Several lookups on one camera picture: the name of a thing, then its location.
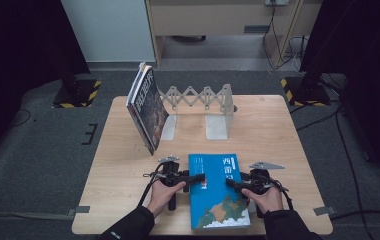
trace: standing book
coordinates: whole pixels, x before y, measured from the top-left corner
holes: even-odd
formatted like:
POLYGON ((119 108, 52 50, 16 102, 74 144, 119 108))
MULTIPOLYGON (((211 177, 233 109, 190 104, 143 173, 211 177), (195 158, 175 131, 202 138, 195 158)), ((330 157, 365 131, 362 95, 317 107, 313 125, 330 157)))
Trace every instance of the standing book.
POLYGON ((159 94, 153 68, 144 62, 140 63, 126 106, 144 144, 153 155, 159 146, 162 130, 169 114, 159 94))
POLYGON ((246 201, 225 183, 241 182, 236 154, 189 154, 189 173, 205 174, 204 182, 190 186, 192 229, 250 226, 246 201))

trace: power outlet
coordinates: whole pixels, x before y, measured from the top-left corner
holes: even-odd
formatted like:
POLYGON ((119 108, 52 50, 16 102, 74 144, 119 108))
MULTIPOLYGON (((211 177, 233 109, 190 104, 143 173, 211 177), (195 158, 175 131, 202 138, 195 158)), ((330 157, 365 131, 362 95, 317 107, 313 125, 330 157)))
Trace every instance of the power outlet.
POLYGON ((286 6, 289 5, 289 0, 265 0, 265 5, 272 6, 273 4, 276 6, 286 6))

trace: white wall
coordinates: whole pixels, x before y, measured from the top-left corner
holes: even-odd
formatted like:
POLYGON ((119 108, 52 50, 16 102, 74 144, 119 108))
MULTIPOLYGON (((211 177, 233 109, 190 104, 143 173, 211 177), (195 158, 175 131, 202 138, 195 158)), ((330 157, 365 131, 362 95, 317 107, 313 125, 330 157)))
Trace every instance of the white wall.
POLYGON ((87 62, 154 62, 144 0, 62 0, 87 62))

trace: hand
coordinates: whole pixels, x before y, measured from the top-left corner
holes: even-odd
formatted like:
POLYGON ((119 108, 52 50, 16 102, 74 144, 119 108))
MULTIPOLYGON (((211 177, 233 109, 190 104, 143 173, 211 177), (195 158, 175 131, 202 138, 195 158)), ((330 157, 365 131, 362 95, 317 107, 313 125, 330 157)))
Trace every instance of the hand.
POLYGON ((281 192, 276 187, 271 187, 268 191, 262 195, 253 193, 252 191, 243 188, 242 193, 246 197, 255 201, 259 209, 263 214, 268 211, 273 212, 277 210, 283 210, 283 201, 281 199, 281 192))
POLYGON ((152 197, 147 208, 153 213, 155 218, 162 212, 174 193, 183 189, 184 186, 186 186, 186 182, 180 182, 173 187, 167 187, 159 180, 153 183, 152 197))

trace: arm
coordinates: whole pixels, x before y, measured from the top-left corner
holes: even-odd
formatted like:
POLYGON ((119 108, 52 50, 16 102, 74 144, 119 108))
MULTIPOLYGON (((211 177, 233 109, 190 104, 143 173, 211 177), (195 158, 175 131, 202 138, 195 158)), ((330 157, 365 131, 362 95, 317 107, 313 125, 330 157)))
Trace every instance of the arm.
POLYGON ((173 187, 167 187, 160 181, 155 181, 152 185, 152 194, 147 208, 138 206, 103 232, 99 239, 145 239, 155 225, 155 218, 162 213, 162 210, 168 203, 169 199, 171 199, 172 195, 181 190, 185 185, 185 182, 181 182, 173 187))
POLYGON ((265 230, 270 240, 321 239, 309 231, 299 214, 293 210, 283 210, 281 192, 272 187, 262 195, 257 195, 248 189, 242 193, 255 201, 264 214, 265 230))

